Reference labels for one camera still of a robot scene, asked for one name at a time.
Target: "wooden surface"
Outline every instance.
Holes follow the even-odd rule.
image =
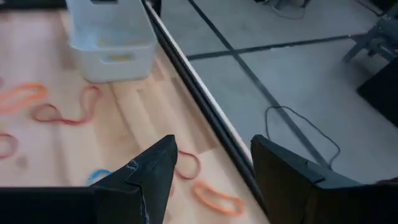
[[[55,104],[65,117],[78,118],[78,95],[88,83],[67,45],[68,30],[66,12],[0,14],[0,93],[41,82],[49,88],[43,102]],[[1,186],[86,185],[93,170],[115,170],[166,134],[174,134],[179,148],[201,160],[203,170],[196,180],[242,198],[246,211],[228,217],[209,210],[192,197],[196,180],[174,177],[165,223],[268,223],[160,46],[149,78],[98,87],[103,97],[93,121],[84,126],[31,120],[29,110],[39,102],[0,116],[0,130],[19,140],[18,152],[0,161]],[[183,156],[177,166],[192,169]]]

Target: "wire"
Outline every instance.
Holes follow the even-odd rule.
[[[281,18],[284,18],[284,19],[302,20],[302,19],[304,19],[304,17],[305,17],[305,8],[302,8],[301,15],[299,15],[299,16],[297,16],[297,17],[290,17],[290,16],[282,15],[282,14],[280,13],[280,10],[276,9],[274,6],[271,6],[271,10],[272,10],[272,12],[273,12],[277,17],[281,17]]]
[[[332,165],[333,165],[333,163],[334,163],[334,161],[335,161],[335,159],[340,155],[340,153],[341,153],[341,149],[340,149],[340,147],[339,147],[339,145],[337,145],[337,143],[336,142],[334,142],[331,138],[329,138],[326,134],[324,134],[319,128],[317,128],[309,119],[307,119],[306,117],[304,117],[304,116],[302,116],[302,115],[300,115],[300,114],[298,114],[296,111],[294,111],[292,108],[289,108],[288,106],[269,106],[267,109],[266,109],[266,112],[265,112],[265,122],[266,122],[266,135],[267,135],[267,138],[269,139],[269,140],[271,140],[271,138],[270,138],[270,136],[269,136],[269,129],[268,129],[268,112],[269,112],[269,110],[271,110],[271,109],[287,109],[287,110],[289,110],[289,111],[291,111],[293,114],[296,114],[299,118],[302,118],[304,121],[306,121],[308,124],[310,124],[310,126],[312,126],[315,130],[317,130],[323,137],[325,137],[327,140],[329,140],[333,145],[335,145],[336,146],[336,148],[337,148],[337,152],[336,152],[336,154],[330,159],[330,161],[329,161],[329,169],[331,169],[332,170]]]
[[[268,4],[268,6],[271,8],[271,11],[277,16],[277,17],[281,17],[281,18],[284,18],[284,19],[290,19],[290,20],[301,20],[301,19],[304,19],[304,17],[305,17],[305,10],[306,10],[306,7],[303,5],[303,6],[300,6],[300,8],[302,9],[302,12],[301,12],[301,15],[299,15],[298,17],[290,17],[290,16],[286,16],[286,15],[283,15],[283,14],[281,14],[280,13],[280,10],[278,10],[277,8],[275,8],[275,6],[273,6],[272,4],[271,4],[271,0],[265,0],[265,1],[263,1],[263,2],[261,2],[262,4]]]

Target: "gray concrete floor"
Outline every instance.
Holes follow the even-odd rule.
[[[235,49],[362,34],[377,20],[354,0],[312,0],[304,18],[296,21],[277,17],[253,0],[194,2]],[[226,50],[187,0],[164,0],[162,20],[187,55]],[[335,171],[373,183],[398,176],[398,129],[355,92],[386,62],[361,52],[350,64],[342,63],[353,45],[345,39],[240,57],[281,105],[306,116],[340,145]],[[255,134],[265,135],[264,111],[270,103],[232,56],[191,63],[247,145]],[[328,161],[336,151],[333,145],[288,114]],[[314,161],[275,112],[269,115],[269,129],[274,142]]]

